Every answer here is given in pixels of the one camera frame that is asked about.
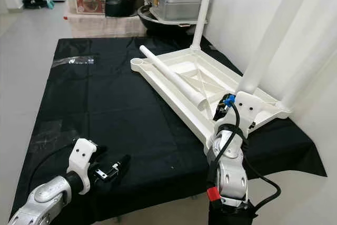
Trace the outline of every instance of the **black cable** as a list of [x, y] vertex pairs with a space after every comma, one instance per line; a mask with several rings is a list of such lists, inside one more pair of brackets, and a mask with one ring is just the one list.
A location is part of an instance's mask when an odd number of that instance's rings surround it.
[[239, 125], [240, 125], [240, 115], [239, 115], [239, 112], [235, 106], [235, 104], [230, 101], [230, 104], [235, 112], [235, 128], [232, 132], [232, 134], [230, 135], [230, 137], [228, 138], [227, 142], [225, 143], [224, 147], [222, 147], [222, 149], [220, 150], [219, 154], [216, 156], [214, 162], [217, 164], [221, 158], [221, 156], [223, 155], [223, 153], [226, 151], [227, 147], [231, 144], [233, 138], [235, 137], [236, 133], [238, 132], [239, 130]]
[[281, 188], [273, 181], [271, 181], [270, 179], [267, 179], [266, 177], [264, 177], [263, 175], [259, 174], [255, 168], [252, 167], [252, 165], [249, 163], [247, 157], [244, 157], [244, 161], [246, 162], [246, 164], [248, 165], [248, 167], [254, 172], [255, 175], [257, 175], [260, 179], [262, 179], [263, 181], [267, 182], [268, 184], [271, 184], [272, 186], [274, 186], [276, 188], [276, 193], [274, 193], [273, 195], [265, 198], [264, 200], [262, 200], [260, 203], [258, 203], [255, 206], [255, 212], [258, 211], [258, 209], [260, 209], [261, 207], [263, 207], [264, 205], [266, 205], [267, 203], [271, 202], [272, 200], [276, 199], [278, 196], [280, 196], [281, 194]]
[[32, 185], [33, 177], [34, 177], [36, 171], [38, 170], [38, 168], [40, 168], [40, 166], [41, 166], [41, 165], [42, 165], [48, 158], [50, 158], [51, 156], [55, 155], [57, 152], [59, 152], [59, 151], [61, 151], [61, 150], [63, 150], [63, 149], [69, 148], [69, 147], [73, 147], [74, 145], [75, 145], [74, 142], [72, 142], [72, 143], [70, 143], [70, 144], [67, 144], [67, 145], [65, 145], [65, 146], [63, 146], [63, 147], [61, 147], [61, 148], [59, 148], [58, 150], [55, 150], [55, 151], [49, 153], [48, 155], [46, 155], [46, 156], [45, 156], [45, 157], [38, 163], [38, 165], [34, 168], [33, 173], [31, 174], [31, 177], [30, 177], [29, 182], [28, 182], [28, 188], [27, 188], [27, 193], [26, 193], [27, 198], [28, 198], [28, 196], [29, 196], [29, 194], [30, 194], [30, 192], [31, 192], [31, 185]]
[[240, 125], [239, 112], [238, 112], [235, 104], [232, 101], [230, 101], [230, 104], [233, 107], [233, 110], [235, 112], [235, 118], [236, 118], [235, 127], [234, 127], [234, 130], [232, 131], [232, 134], [230, 135], [227, 142], [225, 143], [224, 147], [222, 147], [222, 149], [220, 150], [219, 154], [216, 156], [214, 161], [210, 162], [209, 172], [208, 172], [207, 180], [206, 180], [207, 181], [207, 188], [215, 186], [216, 171], [217, 171], [217, 165], [219, 163], [219, 160], [220, 160], [221, 156], [223, 155], [223, 153], [226, 151], [227, 147], [231, 144], [233, 138], [235, 137], [236, 133], [239, 130], [239, 125]]

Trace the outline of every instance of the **white pipe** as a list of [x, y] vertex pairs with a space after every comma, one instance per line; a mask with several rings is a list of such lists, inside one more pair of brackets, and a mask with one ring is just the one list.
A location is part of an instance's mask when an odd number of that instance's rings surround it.
[[201, 42], [202, 33], [204, 31], [204, 26], [205, 26], [205, 21], [206, 21], [207, 10], [209, 8], [209, 3], [210, 3], [210, 0], [202, 0], [201, 1], [201, 6], [200, 6], [199, 16], [198, 16], [198, 22], [196, 24], [193, 42], [192, 42], [192, 45], [191, 45], [192, 50], [200, 50], [200, 42]]
[[206, 103], [206, 98], [200, 92], [193, 89], [189, 84], [187, 84], [181, 77], [176, 73], [171, 71], [157, 56], [155, 56], [150, 50], [148, 50], [144, 45], [140, 47], [142, 53], [149, 58], [153, 64], [170, 80], [174, 83], [178, 89], [199, 109], [202, 110]]
[[304, 0], [282, 0], [236, 89], [253, 94]]
[[282, 100], [277, 104], [278, 107], [288, 111], [292, 110], [302, 92], [309, 86], [327, 61], [335, 54], [337, 50], [336, 42], [337, 30], [336, 26], [332, 25], [289, 80], [289, 83], [283, 91]]

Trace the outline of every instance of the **table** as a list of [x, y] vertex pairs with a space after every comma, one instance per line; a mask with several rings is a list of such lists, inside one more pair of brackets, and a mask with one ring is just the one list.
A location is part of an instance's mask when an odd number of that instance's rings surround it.
[[[95, 221], [186, 198], [205, 191], [208, 169], [202, 143], [139, 75], [130, 60], [144, 58], [144, 44], [154, 54], [189, 46], [191, 36], [60, 39], [54, 60], [93, 56], [94, 64], [63, 64], [51, 69], [25, 158], [15, 212], [26, 201], [27, 181], [40, 159], [83, 137], [108, 147], [103, 161], [132, 157], [118, 186], [99, 183], [78, 195], [53, 224]], [[240, 71], [203, 38], [202, 49], [238, 74]], [[315, 144], [290, 119], [276, 119], [249, 136], [248, 159], [262, 174], [298, 170], [325, 177]], [[59, 152], [40, 167], [33, 187], [67, 168], [70, 150]], [[248, 177], [253, 178], [251, 171]]]

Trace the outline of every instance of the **clear tape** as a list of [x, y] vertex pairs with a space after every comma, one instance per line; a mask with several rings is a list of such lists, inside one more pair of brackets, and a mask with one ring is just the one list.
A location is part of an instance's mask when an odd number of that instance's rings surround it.
[[63, 59], [54, 60], [52, 64], [52, 68], [57, 67], [62, 64], [94, 64], [94, 56], [72, 56]]

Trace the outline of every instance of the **tiled floor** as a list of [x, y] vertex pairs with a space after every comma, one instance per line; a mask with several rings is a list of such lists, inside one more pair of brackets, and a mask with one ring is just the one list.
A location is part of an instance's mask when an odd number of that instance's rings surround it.
[[[7, 224], [57, 40], [71, 37], [65, 4], [0, 16], [0, 224]], [[121, 217], [121, 225], [205, 225], [205, 194], [172, 201]], [[116, 219], [95, 225], [116, 224]]]
[[196, 199], [186, 198], [128, 213], [117, 219], [94, 225], [206, 225], [209, 202], [205, 193]]

